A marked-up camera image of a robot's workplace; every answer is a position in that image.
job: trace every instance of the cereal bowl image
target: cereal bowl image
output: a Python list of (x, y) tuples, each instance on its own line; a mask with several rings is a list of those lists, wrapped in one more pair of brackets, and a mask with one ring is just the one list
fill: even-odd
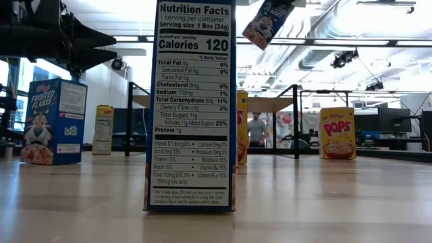
[(247, 147), (242, 143), (242, 140), (239, 140), (237, 143), (237, 160), (241, 162), (243, 157), (246, 155)]
[(265, 49), (265, 47), (267, 47), (268, 45), (265, 38), (256, 30), (246, 29), (243, 32), (243, 35), (244, 37), (246, 37), (248, 40), (250, 40), (252, 43), (254, 43), (257, 47), (259, 47), (262, 50)]
[(329, 159), (349, 159), (354, 154), (354, 147), (343, 141), (329, 142), (323, 147)]
[(52, 165), (53, 156), (53, 151), (39, 144), (31, 144), (21, 150), (21, 161), (37, 165)]

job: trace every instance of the computer monitor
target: computer monitor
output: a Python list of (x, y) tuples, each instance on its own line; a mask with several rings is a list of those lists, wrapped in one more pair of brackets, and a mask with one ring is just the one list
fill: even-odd
[(355, 115), (354, 129), (356, 131), (362, 132), (379, 131), (380, 128), (378, 115)]
[[(126, 108), (114, 109), (114, 134), (126, 134), (126, 118), (128, 110)], [(132, 110), (132, 134), (146, 134), (147, 121), (149, 119), (148, 109)]]
[(380, 132), (411, 132), (408, 109), (378, 108)]

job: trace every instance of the wooden table surface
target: wooden table surface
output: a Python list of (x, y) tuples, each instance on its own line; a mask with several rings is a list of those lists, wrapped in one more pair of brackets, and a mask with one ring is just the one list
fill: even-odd
[(142, 212), (145, 155), (0, 161), (1, 243), (432, 242), (432, 167), (251, 155), (237, 211)]

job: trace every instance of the nutrition facts label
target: nutrition facts label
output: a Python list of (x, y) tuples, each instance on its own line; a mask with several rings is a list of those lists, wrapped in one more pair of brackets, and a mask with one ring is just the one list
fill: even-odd
[(229, 206), (232, 6), (158, 4), (150, 205)]

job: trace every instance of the pops logo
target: pops logo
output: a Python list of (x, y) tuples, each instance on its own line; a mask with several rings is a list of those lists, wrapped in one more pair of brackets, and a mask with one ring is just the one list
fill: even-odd
[(244, 114), (244, 111), (237, 110), (237, 125), (243, 124), (243, 114)]
[(334, 133), (349, 132), (351, 130), (351, 121), (338, 121), (324, 124), (324, 130), (328, 136), (332, 136)]

